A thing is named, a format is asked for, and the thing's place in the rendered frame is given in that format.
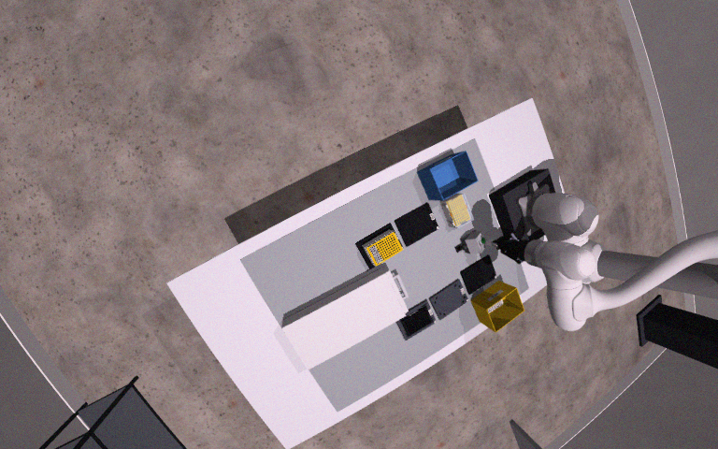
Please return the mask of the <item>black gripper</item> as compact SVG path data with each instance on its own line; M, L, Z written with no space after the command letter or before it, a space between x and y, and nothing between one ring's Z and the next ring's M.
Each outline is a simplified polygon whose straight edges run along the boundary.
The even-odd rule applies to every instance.
M506 241L506 240L513 240L513 241ZM525 249L527 243L530 241L531 240L517 239L515 237L515 233L513 232L510 235L503 236L503 238L500 237L499 239L495 239L495 240L489 239L488 241L486 241L486 244L489 246L496 247L498 250L500 249L501 250L500 252L502 254L511 258L512 260L514 260L515 262L517 262L520 265L524 261L524 249Z

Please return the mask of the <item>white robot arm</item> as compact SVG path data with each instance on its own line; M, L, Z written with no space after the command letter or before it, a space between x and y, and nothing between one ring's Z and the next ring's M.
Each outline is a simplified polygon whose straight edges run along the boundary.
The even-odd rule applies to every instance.
M538 188L534 182L516 203L525 234L542 228L548 240L528 242L524 259L542 269L551 317L566 331L578 330L598 311L622 306L655 287L718 299L718 265L698 263L718 258L718 230L687 239L659 257L618 253L588 239L598 211L586 198L550 194L548 184ZM589 285L604 277L625 282L608 290Z

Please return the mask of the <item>grey bench mat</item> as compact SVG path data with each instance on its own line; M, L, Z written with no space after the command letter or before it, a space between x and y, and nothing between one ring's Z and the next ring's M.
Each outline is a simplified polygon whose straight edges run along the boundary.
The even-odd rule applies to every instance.
M474 220L453 228L441 200L428 199L417 171L464 151L478 181L457 194L466 195ZM510 284L519 295L529 289L522 264L500 249L487 245L482 253L470 254L465 250L457 253L454 248L462 247L460 239L474 230L482 231L486 241L502 236L487 196L494 189L473 138L240 259L280 327L284 318L384 267L392 276L399 274L409 295L404 299L408 310L428 301L437 322L412 338L405 340L395 322L309 369L337 412L480 324L470 300L494 283ZM439 229L407 247L395 220L425 203L429 203ZM369 269L355 243L388 224L404 250ZM491 257L497 278L469 295L460 272L486 255ZM439 320L429 298L457 279L469 301Z

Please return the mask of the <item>blue bin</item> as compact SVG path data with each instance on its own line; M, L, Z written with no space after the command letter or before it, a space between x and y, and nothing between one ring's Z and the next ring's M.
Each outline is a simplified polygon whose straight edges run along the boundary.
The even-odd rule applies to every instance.
M445 200L478 181L467 151L451 154L439 161L443 163L417 171L429 200Z

